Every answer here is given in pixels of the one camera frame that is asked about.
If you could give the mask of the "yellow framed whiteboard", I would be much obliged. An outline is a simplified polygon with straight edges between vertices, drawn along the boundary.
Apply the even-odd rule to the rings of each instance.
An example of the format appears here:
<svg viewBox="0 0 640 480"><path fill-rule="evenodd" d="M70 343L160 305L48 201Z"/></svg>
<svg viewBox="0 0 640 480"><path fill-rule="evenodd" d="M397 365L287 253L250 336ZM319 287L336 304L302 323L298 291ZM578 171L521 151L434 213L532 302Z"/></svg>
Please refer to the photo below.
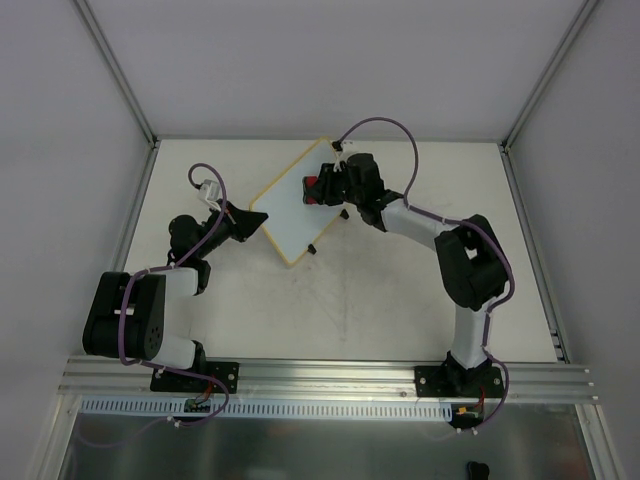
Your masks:
<svg viewBox="0 0 640 480"><path fill-rule="evenodd" d="M303 202L303 178L316 176L324 163L333 164L336 158L330 140L317 139L250 203L251 211L268 214L261 228L287 267L308 253L308 247L340 217L340 206Z"/></svg>

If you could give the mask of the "red bone-shaped eraser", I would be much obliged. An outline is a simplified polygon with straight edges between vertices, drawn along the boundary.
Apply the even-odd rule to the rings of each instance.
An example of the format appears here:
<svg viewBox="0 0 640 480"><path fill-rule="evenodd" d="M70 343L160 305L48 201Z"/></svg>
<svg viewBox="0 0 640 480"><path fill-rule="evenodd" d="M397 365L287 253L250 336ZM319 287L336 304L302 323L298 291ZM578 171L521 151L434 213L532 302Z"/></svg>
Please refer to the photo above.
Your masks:
<svg viewBox="0 0 640 480"><path fill-rule="evenodd" d="M315 184L318 181L317 176L305 176L302 180L303 184L303 203L306 205L315 205L318 203L316 198Z"/></svg>

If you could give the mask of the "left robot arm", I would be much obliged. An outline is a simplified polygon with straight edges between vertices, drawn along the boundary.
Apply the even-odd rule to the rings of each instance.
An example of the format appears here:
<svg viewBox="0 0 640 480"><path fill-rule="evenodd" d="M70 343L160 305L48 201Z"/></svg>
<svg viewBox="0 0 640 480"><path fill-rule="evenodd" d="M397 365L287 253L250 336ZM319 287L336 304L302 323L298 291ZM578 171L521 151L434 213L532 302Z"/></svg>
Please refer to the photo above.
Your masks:
<svg viewBox="0 0 640 480"><path fill-rule="evenodd" d="M211 276L206 257L227 240L246 241L268 218L222 200L203 222L190 215L175 217L168 226L166 265L138 275L101 275L82 335L84 352L174 368L174 378L185 389L203 387L209 367L197 358L195 341L164 332L166 306L204 293Z"/></svg>

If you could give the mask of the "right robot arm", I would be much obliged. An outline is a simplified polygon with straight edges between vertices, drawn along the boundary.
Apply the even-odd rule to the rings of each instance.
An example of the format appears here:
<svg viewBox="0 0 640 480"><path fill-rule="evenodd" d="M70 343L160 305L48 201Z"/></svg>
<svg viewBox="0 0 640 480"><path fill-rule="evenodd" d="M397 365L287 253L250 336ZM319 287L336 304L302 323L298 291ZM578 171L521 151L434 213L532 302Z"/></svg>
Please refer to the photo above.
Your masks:
<svg viewBox="0 0 640 480"><path fill-rule="evenodd" d="M497 237L482 215L448 219L411 205L388 189L370 153L324 163L302 180L307 205L356 207L362 220L413 240L436 254L442 283L455 305L454 338L426 384L439 393L466 396L480 388L493 366L488 353L492 311L508 298L513 274Z"/></svg>

